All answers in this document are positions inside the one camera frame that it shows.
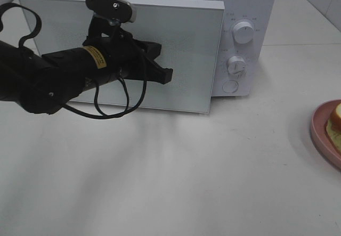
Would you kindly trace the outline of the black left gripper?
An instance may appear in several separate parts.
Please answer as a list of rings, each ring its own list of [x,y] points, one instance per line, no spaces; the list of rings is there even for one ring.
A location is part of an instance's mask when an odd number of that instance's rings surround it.
[[[95,47],[103,55],[107,68],[116,77],[132,80],[147,80],[160,84],[171,82],[173,69],[162,68],[154,61],[145,61],[146,54],[156,59],[161,54],[162,45],[155,42],[138,41],[130,32],[119,30],[108,37],[87,38],[84,47]]]

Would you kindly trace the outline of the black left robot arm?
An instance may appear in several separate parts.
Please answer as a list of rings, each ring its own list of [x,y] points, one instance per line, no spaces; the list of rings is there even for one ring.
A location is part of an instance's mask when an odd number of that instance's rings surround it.
[[[52,115],[82,93],[114,81],[167,84],[173,70],[156,62],[160,52],[159,43],[136,40],[123,30],[41,56],[1,42],[1,100],[30,113]]]

